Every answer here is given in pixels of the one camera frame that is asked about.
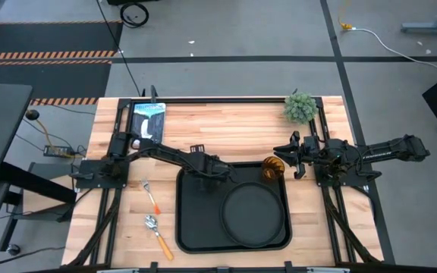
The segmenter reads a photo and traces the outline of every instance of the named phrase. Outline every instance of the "hazard stripe tape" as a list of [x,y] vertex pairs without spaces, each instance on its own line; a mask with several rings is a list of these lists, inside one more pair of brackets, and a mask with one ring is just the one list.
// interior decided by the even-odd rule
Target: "hazard stripe tape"
[[112,64],[110,60],[78,61],[0,61],[0,65],[35,65],[35,64]]
[[34,58],[108,58],[114,50],[76,51],[76,52],[0,52],[0,60]]
[[[108,23],[122,23],[122,20],[108,20]],[[62,21],[62,22],[0,22],[3,24],[97,24],[105,23],[104,20],[89,20],[89,21]]]
[[95,105],[99,98],[50,98],[32,99],[30,105]]

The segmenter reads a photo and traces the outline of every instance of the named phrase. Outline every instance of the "butcher block tabletop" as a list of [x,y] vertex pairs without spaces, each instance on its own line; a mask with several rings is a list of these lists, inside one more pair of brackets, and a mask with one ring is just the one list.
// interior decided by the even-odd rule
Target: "butcher block tabletop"
[[[353,144],[343,99],[340,96],[321,99],[330,137]],[[107,153],[118,100],[99,100],[86,158],[100,159]],[[251,162],[271,156],[274,146],[288,144],[294,130],[300,132],[301,139],[311,135],[308,125],[286,121],[282,103],[193,103],[192,99],[189,102],[167,103],[163,140],[166,146],[189,151],[192,145],[204,144],[208,154],[218,155],[222,161]],[[318,117],[316,128],[322,136]],[[306,165],[306,168],[307,174],[301,180],[295,180],[294,169],[286,167],[285,183],[293,233],[291,242],[284,249],[187,254],[178,248],[174,239],[176,177],[180,168],[151,158],[132,162],[127,187],[121,197],[112,267],[148,268],[151,262],[158,262],[160,268],[282,267],[285,261],[291,261],[293,266],[334,265],[322,191],[316,185],[312,167]],[[154,211],[140,182],[145,177],[162,212],[156,216],[158,229],[173,252],[172,261],[167,260],[154,232],[144,224],[145,216]],[[351,188],[342,187],[342,190],[351,230],[373,256],[382,259],[369,200]],[[94,232],[101,195],[101,189],[94,189],[76,205],[62,264],[73,260]],[[337,233],[341,256],[346,262],[344,237],[338,227]],[[106,231],[101,239],[98,263],[104,261],[107,239]]]

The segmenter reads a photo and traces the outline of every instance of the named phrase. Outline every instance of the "concrete floor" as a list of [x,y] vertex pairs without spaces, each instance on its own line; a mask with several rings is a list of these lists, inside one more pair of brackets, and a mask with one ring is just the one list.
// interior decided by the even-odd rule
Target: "concrete floor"
[[[335,22],[343,1],[328,1]],[[118,9],[102,3],[108,19]],[[312,0],[161,0],[147,2],[149,23],[124,28],[126,57],[302,55],[332,56],[332,47],[318,1]],[[400,33],[403,22],[437,18],[437,0],[352,0],[344,22],[377,32],[384,42],[407,55],[437,55],[437,36]],[[93,0],[6,0],[1,22],[101,20]],[[390,56],[367,33],[339,33],[343,56]],[[367,143],[399,137],[420,137],[432,155],[422,163],[374,164],[395,261],[401,265],[437,267],[437,120],[421,94],[437,82],[437,70],[413,63],[347,63],[348,79]],[[209,62],[131,64],[141,88],[154,84],[160,96],[287,95],[293,89],[313,95],[343,95],[335,63]],[[106,96],[135,96],[123,64],[113,64]],[[93,106],[69,108],[93,111]],[[86,145],[92,118],[38,107],[50,133],[74,147]],[[26,124],[18,133],[42,147],[45,140]],[[6,158],[27,168],[31,162],[65,162],[43,158],[41,152],[15,139]],[[4,227],[0,221],[0,233]],[[13,243],[24,252],[63,246],[68,223],[21,222]],[[0,265],[0,271],[56,268],[62,251],[39,253]],[[0,259],[7,255],[0,253]]]

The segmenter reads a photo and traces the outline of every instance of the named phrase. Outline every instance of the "orange-handled fork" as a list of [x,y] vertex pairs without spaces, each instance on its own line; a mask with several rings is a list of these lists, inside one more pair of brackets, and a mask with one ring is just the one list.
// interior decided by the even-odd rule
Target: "orange-handled fork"
[[159,215],[161,213],[161,211],[159,210],[158,205],[156,205],[155,199],[152,197],[151,194],[151,189],[149,188],[149,182],[147,179],[142,179],[141,180],[141,184],[143,185],[144,189],[146,190],[146,192],[148,192],[148,196],[151,199],[151,203],[155,208],[155,214]]

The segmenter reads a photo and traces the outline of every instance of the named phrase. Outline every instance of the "small potted plant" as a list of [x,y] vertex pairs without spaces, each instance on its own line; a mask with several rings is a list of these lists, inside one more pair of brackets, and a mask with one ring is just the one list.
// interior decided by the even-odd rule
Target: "small potted plant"
[[293,94],[285,99],[284,114],[290,122],[299,124],[307,124],[318,114],[315,99],[309,94],[297,93],[297,89]]

